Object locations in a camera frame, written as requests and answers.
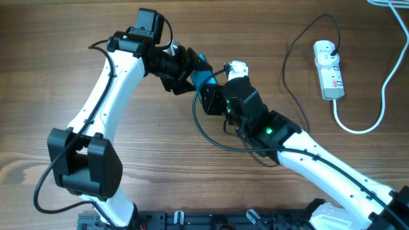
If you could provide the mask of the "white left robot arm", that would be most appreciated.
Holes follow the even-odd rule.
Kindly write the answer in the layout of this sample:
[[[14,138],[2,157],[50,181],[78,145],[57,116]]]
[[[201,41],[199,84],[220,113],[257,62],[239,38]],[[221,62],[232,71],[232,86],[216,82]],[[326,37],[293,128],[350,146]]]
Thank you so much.
[[[106,40],[104,70],[81,111],[66,129],[48,136],[48,173],[56,185],[96,209],[109,229],[135,229],[137,208],[120,188],[122,163],[114,150],[116,127],[135,87],[153,74],[176,95],[194,90],[187,80],[211,66],[192,49],[160,43],[167,19],[140,8],[135,25]]]

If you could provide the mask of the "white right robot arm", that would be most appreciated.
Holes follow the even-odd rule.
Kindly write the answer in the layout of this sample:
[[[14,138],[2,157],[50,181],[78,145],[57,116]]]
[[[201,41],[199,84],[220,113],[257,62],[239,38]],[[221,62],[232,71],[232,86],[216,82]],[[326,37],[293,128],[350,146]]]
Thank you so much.
[[[364,176],[322,148],[287,117],[269,111],[247,76],[219,85],[195,85],[195,98],[209,115],[223,115],[247,145],[277,165],[291,169],[339,203],[317,199],[304,211],[312,229],[408,229],[408,187],[399,192]]]

